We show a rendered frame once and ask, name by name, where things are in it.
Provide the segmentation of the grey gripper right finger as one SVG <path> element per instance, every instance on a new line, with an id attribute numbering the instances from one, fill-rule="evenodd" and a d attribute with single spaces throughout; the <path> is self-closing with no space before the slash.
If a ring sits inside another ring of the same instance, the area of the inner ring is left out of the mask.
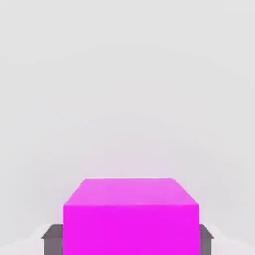
<path id="1" fill-rule="evenodd" d="M 200 255 L 249 255 L 249 245 L 227 238 L 215 227 L 199 228 Z"/>

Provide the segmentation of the small magenta cube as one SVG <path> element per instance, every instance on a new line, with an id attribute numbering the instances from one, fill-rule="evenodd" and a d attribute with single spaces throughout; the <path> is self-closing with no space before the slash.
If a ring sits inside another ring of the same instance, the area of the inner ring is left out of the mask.
<path id="1" fill-rule="evenodd" d="M 63 206 L 63 255 L 200 255 L 199 204 L 172 178 L 86 179 Z"/>

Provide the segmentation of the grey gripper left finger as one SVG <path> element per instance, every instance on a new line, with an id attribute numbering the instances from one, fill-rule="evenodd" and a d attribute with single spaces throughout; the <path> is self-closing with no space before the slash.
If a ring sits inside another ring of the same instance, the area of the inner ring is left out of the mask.
<path id="1" fill-rule="evenodd" d="M 5 246 L 5 255 L 62 255 L 63 224 L 44 224 L 28 238 Z"/>

